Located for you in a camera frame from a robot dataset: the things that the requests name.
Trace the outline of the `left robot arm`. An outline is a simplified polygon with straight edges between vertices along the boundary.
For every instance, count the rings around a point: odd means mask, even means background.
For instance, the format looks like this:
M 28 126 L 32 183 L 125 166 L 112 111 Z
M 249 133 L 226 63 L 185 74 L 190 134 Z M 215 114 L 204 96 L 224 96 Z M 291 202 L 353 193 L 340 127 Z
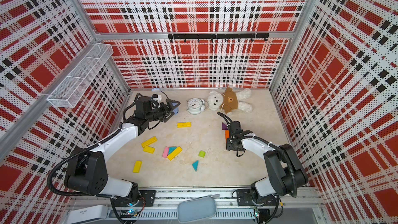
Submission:
M 49 172 L 48 189 L 59 196 L 96 196 L 123 199 L 136 204 L 141 199 L 138 184 L 109 176 L 107 161 L 125 144 L 149 130 L 150 123 L 167 122 L 180 102 L 161 96 L 138 93 L 123 111 L 122 122 L 113 133 L 87 148 L 75 148 Z

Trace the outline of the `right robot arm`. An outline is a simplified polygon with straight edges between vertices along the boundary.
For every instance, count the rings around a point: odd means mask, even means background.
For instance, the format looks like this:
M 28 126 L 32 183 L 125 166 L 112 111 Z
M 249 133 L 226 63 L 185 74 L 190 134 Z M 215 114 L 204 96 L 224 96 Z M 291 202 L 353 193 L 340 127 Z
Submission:
M 266 205 L 273 202 L 271 197 L 297 197 L 298 189 L 308 183 L 308 176 L 293 147 L 275 145 L 251 130 L 244 131 L 239 121 L 233 121 L 226 114 L 219 112 L 218 115 L 226 121 L 229 132 L 226 149 L 235 151 L 238 158 L 249 151 L 263 159 L 266 166 L 266 177 L 252 183 L 246 195 L 237 194 L 242 200 L 239 205 Z

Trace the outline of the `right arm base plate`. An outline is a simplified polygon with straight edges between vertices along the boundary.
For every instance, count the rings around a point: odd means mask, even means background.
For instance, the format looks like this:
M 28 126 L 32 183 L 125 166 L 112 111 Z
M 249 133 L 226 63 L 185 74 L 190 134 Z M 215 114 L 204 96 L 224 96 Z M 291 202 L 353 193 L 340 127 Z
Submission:
M 260 196 L 253 189 L 239 189 L 236 191 L 238 206 L 275 206 L 277 197 L 274 195 Z

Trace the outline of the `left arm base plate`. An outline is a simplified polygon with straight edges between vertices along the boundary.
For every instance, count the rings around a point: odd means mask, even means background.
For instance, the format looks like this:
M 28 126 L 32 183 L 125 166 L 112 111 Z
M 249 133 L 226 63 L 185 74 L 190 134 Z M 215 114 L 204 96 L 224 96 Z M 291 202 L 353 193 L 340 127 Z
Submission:
M 155 190 L 139 190 L 135 188 L 126 197 L 114 197 L 110 201 L 115 207 L 152 207 L 155 194 Z

